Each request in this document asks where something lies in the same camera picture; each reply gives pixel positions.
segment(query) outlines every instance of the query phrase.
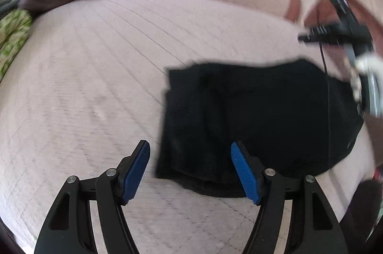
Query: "blue rubber pad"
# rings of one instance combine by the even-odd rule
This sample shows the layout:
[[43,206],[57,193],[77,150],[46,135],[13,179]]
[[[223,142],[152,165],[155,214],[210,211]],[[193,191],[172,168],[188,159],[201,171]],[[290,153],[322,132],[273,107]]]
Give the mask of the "blue rubber pad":
[[130,168],[129,173],[124,179],[124,193],[122,194],[122,200],[128,203],[135,197],[138,186],[141,182],[142,176],[145,172],[146,165],[150,158],[150,145],[148,142],[141,148],[140,153],[137,155],[135,161]]
[[251,171],[242,151],[235,142],[231,144],[231,160],[237,170],[246,196],[252,200],[254,204],[258,204],[261,197],[258,194],[257,179]]

